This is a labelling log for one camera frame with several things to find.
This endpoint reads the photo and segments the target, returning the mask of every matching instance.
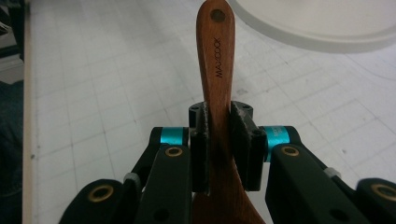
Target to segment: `cyan spacer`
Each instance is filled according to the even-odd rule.
[[[163,127],[163,131],[161,132],[161,144],[183,145],[183,128]]]
[[[264,126],[267,133],[268,156],[267,162],[271,161],[271,154],[276,145],[290,143],[288,130],[284,126]]]

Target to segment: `wooden spatula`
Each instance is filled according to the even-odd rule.
[[[196,37],[209,111],[210,192],[195,195],[192,223],[264,223],[242,187],[230,149],[228,122],[235,23],[225,0],[207,0],[202,4]]]

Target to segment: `wooden handle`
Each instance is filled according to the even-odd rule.
[[[230,149],[235,22],[226,1],[207,0],[202,4],[196,38],[209,111],[210,193],[195,194],[192,223],[264,223],[242,187]]]

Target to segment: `black plastic part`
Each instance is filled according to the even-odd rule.
[[[300,135],[293,126],[284,126],[289,134],[290,142],[294,145],[302,145]]]
[[[297,156],[282,147],[298,150]],[[277,223],[370,223],[307,152],[292,144],[274,148],[265,201]]]
[[[192,191],[209,191],[209,128],[206,103],[190,106]]]
[[[90,193],[101,186],[111,186],[113,188],[112,194],[101,202],[90,201]],[[122,201],[123,188],[120,182],[109,179],[96,180],[78,193],[73,202],[66,208],[60,223],[121,223],[127,208]]]
[[[231,102],[230,140],[233,158],[244,189],[259,191],[267,141],[265,131],[254,124],[252,114],[251,106]]]
[[[142,187],[146,186],[152,163],[154,162],[158,149],[161,147],[162,131],[163,127],[155,127],[151,130],[148,146],[131,172],[139,175]]]
[[[356,189],[356,205],[373,223],[396,223],[396,184],[384,179],[363,179]]]
[[[20,53],[20,49],[16,45],[4,47],[0,49],[0,59]]]
[[[136,214],[137,206],[139,205],[142,195],[142,186],[140,182],[136,183],[132,179],[126,179],[123,183],[123,188],[124,192],[121,204],[123,204],[122,209],[125,210],[125,213],[121,223],[133,223],[134,215]]]
[[[165,151],[171,147],[182,153],[168,156]],[[134,223],[191,223],[191,155],[187,147],[166,146],[158,151]]]
[[[188,147],[189,146],[189,128],[184,127],[183,128],[183,146]]]

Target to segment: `round hole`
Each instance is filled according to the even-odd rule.
[[[282,147],[282,152],[288,156],[298,156],[300,152],[294,147]]]
[[[339,221],[348,221],[349,217],[347,214],[339,209],[332,209],[330,210],[330,215],[332,215],[333,218],[339,220]]]
[[[169,147],[165,150],[165,154],[168,157],[178,157],[183,153],[180,147]]]
[[[101,185],[91,190],[88,199],[93,203],[99,203],[108,199],[114,192],[110,185]]]
[[[169,218],[169,212],[166,209],[159,209],[157,211],[154,212],[154,219],[156,221],[166,221],[166,219]]]
[[[225,20],[225,14],[220,9],[213,9],[210,18],[215,22],[222,22]]]
[[[396,191],[384,187],[378,188],[378,191],[389,196],[389,197],[396,197]]]
[[[396,189],[383,184],[373,184],[372,190],[378,196],[396,202]]]

